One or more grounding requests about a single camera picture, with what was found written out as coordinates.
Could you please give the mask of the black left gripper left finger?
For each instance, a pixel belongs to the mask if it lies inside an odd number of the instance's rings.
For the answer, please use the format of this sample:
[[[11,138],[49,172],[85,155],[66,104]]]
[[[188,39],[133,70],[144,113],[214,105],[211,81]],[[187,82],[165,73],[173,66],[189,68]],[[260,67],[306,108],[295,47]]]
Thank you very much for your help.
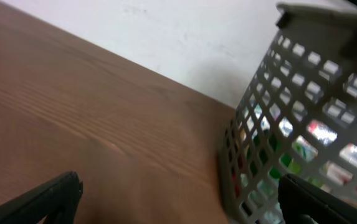
[[[73,224],[82,194],[83,182],[78,174],[65,172],[0,205],[0,224]]]

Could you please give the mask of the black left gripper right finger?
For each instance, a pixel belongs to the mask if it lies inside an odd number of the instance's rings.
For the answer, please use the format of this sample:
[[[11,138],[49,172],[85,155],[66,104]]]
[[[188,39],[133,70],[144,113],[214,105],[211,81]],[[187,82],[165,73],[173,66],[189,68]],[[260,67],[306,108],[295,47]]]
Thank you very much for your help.
[[[357,208],[293,174],[280,178],[278,202],[286,224],[357,224]]]

